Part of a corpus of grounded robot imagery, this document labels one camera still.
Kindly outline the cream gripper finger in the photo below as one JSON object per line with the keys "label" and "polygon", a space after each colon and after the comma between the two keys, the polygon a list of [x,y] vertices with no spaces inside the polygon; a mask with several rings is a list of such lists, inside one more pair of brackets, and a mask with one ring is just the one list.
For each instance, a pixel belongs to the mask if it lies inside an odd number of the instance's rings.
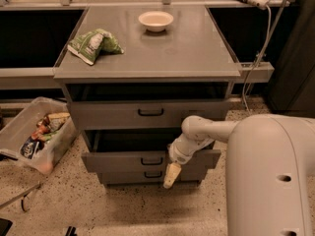
{"label": "cream gripper finger", "polygon": [[169,163],[166,167],[163,186],[169,189],[173,186],[175,180],[181,172],[181,165],[175,162]]}

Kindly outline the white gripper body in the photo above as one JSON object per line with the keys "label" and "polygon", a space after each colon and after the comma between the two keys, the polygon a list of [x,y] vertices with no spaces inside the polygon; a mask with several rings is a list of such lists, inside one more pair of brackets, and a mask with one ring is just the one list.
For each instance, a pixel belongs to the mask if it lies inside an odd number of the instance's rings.
{"label": "white gripper body", "polygon": [[202,147],[202,141],[192,140],[187,138],[184,134],[181,134],[168,147],[169,158],[172,162],[183,165]]}

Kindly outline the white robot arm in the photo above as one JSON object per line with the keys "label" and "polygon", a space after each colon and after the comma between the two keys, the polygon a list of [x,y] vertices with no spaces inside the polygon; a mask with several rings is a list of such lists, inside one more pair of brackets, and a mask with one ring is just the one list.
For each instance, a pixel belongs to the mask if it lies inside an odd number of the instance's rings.
{"label": "white robot arm", "polygon": [[241,121],[189,116],[170,145],[163,186],[170,188],[194,153],[227,144],[228,236],[314,236],[307,178],[315,173],[315,120],[275,114]]}

